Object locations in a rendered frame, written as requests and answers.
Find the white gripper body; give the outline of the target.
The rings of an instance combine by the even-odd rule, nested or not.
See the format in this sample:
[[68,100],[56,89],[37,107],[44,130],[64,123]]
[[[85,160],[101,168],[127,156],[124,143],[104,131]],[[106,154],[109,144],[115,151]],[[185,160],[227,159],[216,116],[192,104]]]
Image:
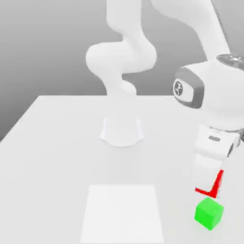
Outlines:
[[200,124],[195,149],[206,156],[227,159],[240,144],[240,130],[224,131]]

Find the small green cube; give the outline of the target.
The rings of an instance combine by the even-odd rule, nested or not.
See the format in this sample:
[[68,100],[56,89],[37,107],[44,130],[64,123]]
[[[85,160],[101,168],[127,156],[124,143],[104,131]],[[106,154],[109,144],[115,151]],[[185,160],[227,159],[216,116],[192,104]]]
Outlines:
[[221,221],[224,207],[213,199],[206,197],[198,203],[194,219],[208,230],[213,230]]

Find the small red cube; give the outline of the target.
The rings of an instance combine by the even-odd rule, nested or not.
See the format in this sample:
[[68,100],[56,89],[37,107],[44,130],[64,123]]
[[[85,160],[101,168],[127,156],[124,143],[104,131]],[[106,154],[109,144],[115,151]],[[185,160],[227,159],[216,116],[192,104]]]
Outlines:
[[220,170],[210,191],[204,191],[197,187],[195,187],[195,191],[200,194],[206,195],[208,197],[217,198],[221,188],[223,174],[224,174],[224,170]]

